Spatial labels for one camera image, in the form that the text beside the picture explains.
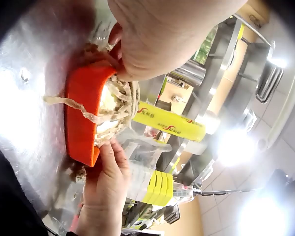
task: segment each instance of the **yellow plastic wrap roll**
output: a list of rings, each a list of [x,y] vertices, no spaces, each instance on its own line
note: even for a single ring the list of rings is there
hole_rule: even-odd
[[[204,125],[144,102],[139,103],[139,110],[133,120],[196,142],[200,142],[206,134]]]

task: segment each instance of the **orange container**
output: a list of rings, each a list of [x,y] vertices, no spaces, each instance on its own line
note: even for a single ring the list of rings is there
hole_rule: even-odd
[[[116,71],[111,66],[80,67],[67,80],[66,97],[82,104],[98,115],[104,85]],[[93,167],[99,155],[94,146],[97,125],[86,119],[80,110],[65,107],[67,153],[74,160]]]

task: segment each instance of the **metal rail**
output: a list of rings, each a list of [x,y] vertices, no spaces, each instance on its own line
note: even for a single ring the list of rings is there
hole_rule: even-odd
[[[263,42],[265,42],[269,46],[272,46],[270,41],[267,40],[254,26],[252,26],[249,22],[247,22],[245,19],[243,19],[243,17],[241,17],[240,15],[238,15],[236,13],[233,16],[236,17],[237,19],[241,20],[249,29],[251,29],[256,35],[258,35],[259,38],[261,38],[261,40]]]

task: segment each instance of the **hand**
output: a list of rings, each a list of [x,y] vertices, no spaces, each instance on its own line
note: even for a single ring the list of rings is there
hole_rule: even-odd
[[[95,166],[86,168],[79,236],[119,236],[121,232],[121,214],[130,182],[128,160],[115,139],[103,144],[99,151]]]
[[[109,36],[120,80],[166,74],[195,53],[210,30],[247,0],[108,0],[117,24]]]

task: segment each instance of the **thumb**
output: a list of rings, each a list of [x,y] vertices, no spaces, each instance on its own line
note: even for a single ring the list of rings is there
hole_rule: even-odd
[[[115,160],[115,155],[110,142],[104,143],[99,148],[99,154],[102,161],[103,171],[112,171],[118,169],[118,165]]]

